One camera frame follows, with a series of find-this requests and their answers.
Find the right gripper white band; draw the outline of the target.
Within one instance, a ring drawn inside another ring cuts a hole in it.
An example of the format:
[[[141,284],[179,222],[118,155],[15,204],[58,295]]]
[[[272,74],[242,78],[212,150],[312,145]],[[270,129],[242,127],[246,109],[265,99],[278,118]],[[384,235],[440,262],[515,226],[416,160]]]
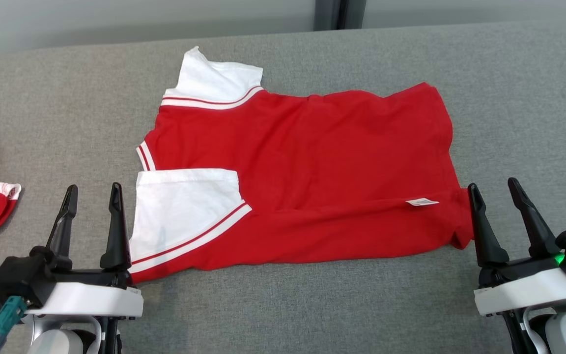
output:
[[[521,213],[534,258],[509,260],[486,216],[486,204],[478,186],[467,187],[478,265],[474,300],[481,316],[566,300],[566,273],[556,238],[518,179],[508,178],[514,206]]]

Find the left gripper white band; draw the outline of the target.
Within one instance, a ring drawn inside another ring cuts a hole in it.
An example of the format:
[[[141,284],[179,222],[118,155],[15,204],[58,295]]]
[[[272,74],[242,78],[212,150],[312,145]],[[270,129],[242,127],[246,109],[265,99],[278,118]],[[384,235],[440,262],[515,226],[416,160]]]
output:
[[[61,203],[47,247],[52,252],[50,267],[72,270],[69,258],[72,221],[77,214],[78,188],[67,188]],[[123,188],[112,184],[109,199],[110,226],[106,251],[100,258],[100,267],[106,271],[128,271],[132,266],[129,237],[124,215]],[[91,285],[82,282],[57,282],[41,306],[30,306],[27,315],[94,316],[126,319],[143,316],[143,296],[126,272],[117,279],[123,284]]]

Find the red t-shirt white sleeves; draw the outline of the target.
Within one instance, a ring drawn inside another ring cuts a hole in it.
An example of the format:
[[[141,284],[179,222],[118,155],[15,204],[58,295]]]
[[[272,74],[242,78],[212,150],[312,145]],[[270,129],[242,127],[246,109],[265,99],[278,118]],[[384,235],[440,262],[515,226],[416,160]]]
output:
[[[386,97],[268,92],[187,51],[137,147],[135,284],[187,269],[418,255],[474,238],[453,125],[420,83]]]

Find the grey vertical post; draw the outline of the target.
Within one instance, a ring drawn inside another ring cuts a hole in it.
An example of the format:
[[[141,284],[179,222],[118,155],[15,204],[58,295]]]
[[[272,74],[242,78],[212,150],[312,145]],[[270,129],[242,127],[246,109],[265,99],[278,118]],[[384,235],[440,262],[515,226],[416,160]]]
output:
[[[314,0],[313,30],[361,29],[368,0]]]

